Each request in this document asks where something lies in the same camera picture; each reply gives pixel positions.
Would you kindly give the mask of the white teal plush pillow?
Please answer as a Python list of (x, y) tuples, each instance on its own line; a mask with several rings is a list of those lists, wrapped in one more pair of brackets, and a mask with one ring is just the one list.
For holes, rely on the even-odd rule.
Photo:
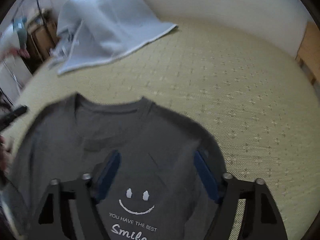
[(1, 56), (10, 49), (25, 49), (27, 42), (27, 18), (19, 17), (12, 20), (7, 29), (1, 35)]

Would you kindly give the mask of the wooden headboard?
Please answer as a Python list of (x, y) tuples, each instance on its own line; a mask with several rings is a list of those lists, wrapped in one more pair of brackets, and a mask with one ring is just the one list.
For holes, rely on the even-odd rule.
[(300, 68), (306, 66), (308, 69), (306, 75), (312, 85), (314, 85), (315, 82), (319, 82), (319, 48), (319, 28), (315, 23), (308, 22), (300, 47), (297, 51), (296, 62)]

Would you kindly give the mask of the dark grey smile sweatshirt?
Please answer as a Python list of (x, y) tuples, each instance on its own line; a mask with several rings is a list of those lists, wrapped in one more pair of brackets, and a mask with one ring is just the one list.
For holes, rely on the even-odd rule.
[(94, 173), (114, 151), (120, 166), (97, 207), (111, 239), (204, 239), (217, 206), (194, 155), (219, 179), (226, 167), (214, 137), (146, 98), (97, 105), (80, 94), (46, 106), (20, 145), (3, 192), (18, 231), (27, 231), (52, 179)]

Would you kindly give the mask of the black clothes rack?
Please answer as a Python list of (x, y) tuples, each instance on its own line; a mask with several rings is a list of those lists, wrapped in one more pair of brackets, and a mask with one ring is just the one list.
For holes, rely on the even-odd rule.
[[(13, 17), (11, 19), (12, 23), (14, 22), (14, 19), (16, 18), (17, 13), (18, 13), (18, 11), (20, 9), (20, 6), (23, 4), (23, 2), (24, 2), (24, 0), (21, 0), (20, 3), (18, 4), (18, 6), (17, 6), (17, 8), (16, 8), (16, 10), (14, 12), (14, 15), (13, 15)], [(56, 42), (53, 39), (53, 37), (52, 37), (52, 35), (51, 35), (51, 33), (50, 33), (49, 29), (48, 29), (48, 24), (47, 24), (46, 18), (44, 17), (43, 12), (42, 12), (42, 8), (40, 7), (40, 0), (36, 0), (36, 4), (37, 4), (39, 16), (42, 19), (42, 26), (46, 30), (46, 33), (47, 33), (48, 37), (50, 38), (52, 44), (56, 45)]]

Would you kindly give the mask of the light blue blanket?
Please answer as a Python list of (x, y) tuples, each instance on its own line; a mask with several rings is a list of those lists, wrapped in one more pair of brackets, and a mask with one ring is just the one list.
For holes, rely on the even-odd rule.
[(158, 19), (144, 0), (67, 0), (57, 21), (60, 39), (51, 65), (58, 75), (112, 63), (137, 51), (177, 25)]

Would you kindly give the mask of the cardboard box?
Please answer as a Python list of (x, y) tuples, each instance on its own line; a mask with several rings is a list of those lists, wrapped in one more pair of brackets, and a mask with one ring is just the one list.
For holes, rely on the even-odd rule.
[(50, 51), (56, 47), (59, 41), (56, 35), (56, 23), (49, 21), (46, 26), (33, 24), (28, 31), (41, 59), (45, 61), (50, 57)]

